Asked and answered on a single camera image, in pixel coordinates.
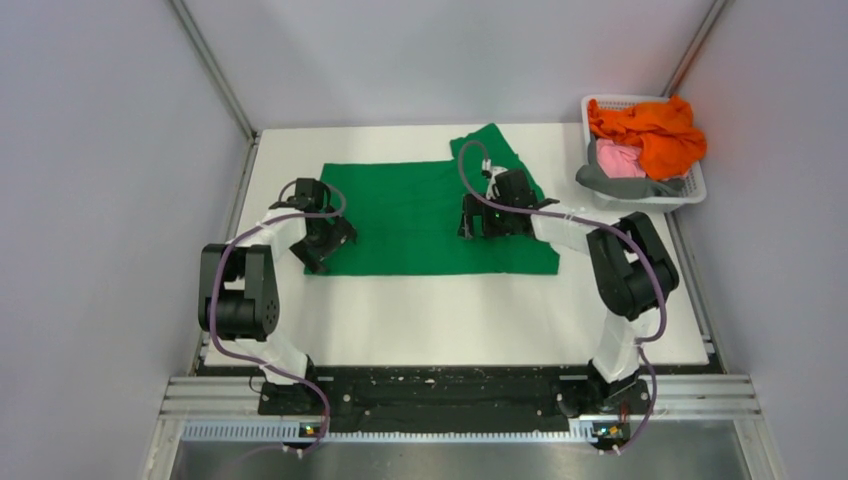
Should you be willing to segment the green t shirt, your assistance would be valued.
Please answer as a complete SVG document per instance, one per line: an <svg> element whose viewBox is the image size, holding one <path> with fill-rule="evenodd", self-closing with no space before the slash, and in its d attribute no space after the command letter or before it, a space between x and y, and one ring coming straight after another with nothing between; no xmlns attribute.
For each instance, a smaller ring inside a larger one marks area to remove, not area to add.
<svg viewBox="0 0 848 480"><path fill-rule="evenodd" d="M499 127L490 123L449 147L447 160L324 164L320 179L345 196L344 216L357 231L355 244L326 260L328 275L557 274L560 256L545 242L459 233L464 195L487 187L484 152L496 166L526 168Z"/></svg>

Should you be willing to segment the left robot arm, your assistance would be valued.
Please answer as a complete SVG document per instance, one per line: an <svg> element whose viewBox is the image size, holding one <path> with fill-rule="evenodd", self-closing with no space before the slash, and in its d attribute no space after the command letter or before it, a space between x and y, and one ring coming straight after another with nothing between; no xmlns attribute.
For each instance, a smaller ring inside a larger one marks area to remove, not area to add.
<svg viewBox="0 0 848 480"><path fill-rule="evenodd" d="M309 377L309 355L276 332L282 313L276 266L291 255L311 273L327 272L326 259L357 238L346 209L347 199L335 186L298 178L253 226L201 252L201 329L223 356L258 367L297 413L320 404L322 416L329 417L330 402Z"/></svg>

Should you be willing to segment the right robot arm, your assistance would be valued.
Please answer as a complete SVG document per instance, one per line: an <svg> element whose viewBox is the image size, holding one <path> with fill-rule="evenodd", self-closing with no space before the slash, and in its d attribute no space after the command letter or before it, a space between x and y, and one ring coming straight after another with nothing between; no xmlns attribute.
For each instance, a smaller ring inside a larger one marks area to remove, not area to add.
<svg viewBox="0 0 848 480"><path fill-rule="evenodd" d="M665 331L666 300L680 282L677 269L651 219L635 212L614 224L577 215L554 199L540 199L520 169L486 161L485 193L463 198L459 236L485 239L525 236L587 256L607 312L587 377L561 388L556 404L568 418L621 407L639 383L643 345ZM638 318L658 310L661 326L651 336Z"/></svg>

